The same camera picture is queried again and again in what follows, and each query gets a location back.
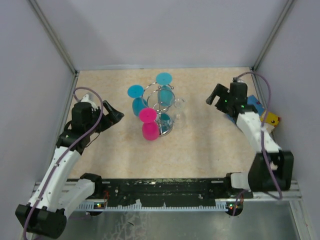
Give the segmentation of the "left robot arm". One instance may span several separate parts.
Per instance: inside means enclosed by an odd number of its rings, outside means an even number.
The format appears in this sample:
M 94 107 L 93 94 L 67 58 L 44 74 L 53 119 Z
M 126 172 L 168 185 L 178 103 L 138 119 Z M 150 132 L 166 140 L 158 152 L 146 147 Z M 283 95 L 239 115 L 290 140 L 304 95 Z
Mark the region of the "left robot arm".
M 57 239 L 72 212 L 85 199 L 103 195 L 102 177 L 93 173 L 84 173 L 68 193 L 62 194 L 71 170 L 91 142 L 91 135 L 104 132 L 124 117 L 106 100 L 102 105 L 84 100 L 73 106 L 71 120 L 58 137 L 52 162 L 42 182 L 28 203 L 19 204 L 15 210 L 24 234 Z

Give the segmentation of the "clear wine glass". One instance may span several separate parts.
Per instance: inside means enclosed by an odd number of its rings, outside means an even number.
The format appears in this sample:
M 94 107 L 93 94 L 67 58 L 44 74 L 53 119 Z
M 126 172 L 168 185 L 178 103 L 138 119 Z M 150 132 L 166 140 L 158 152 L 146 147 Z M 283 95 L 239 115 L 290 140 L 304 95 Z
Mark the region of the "clear wine glass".
M 183 128 L 186 124 L 185 106 L 186 106 L 185 99 L 176 98 L 174 100 L 173 125 L 177 129 Z

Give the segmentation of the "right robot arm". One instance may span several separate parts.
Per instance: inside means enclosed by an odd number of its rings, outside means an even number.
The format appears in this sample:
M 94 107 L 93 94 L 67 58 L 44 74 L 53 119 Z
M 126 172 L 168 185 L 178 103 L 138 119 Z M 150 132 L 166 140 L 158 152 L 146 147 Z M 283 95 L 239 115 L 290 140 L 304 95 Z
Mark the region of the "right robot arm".
M 235 198 L 241 190 L 281 193 L 291 187 L 294 156 L 291 151 L 282 150 L 262 126 L 259 111 L 248 103 L 247 93 L 244 82 L 231 82 L 229 87 L 218 83 L 206 99 L 212 105 L 218 98 L 216 109 L 233 119 L 255 151 L 249 171 L 231 173 L 230 181 L 223 185 L 229 198 Z

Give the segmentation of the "pink wine glass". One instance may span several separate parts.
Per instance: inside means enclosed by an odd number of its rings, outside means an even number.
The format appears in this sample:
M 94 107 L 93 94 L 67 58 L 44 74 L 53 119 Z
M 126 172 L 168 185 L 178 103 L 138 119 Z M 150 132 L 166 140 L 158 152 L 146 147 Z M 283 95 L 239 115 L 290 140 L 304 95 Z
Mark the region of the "pink wine glass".
M 142 121 L 142 135 L 148 141 L 154 141 L 159 137 L 159 127 L 156 123 L 157 112 L 153 108 L 146 107 L 139 113 Z

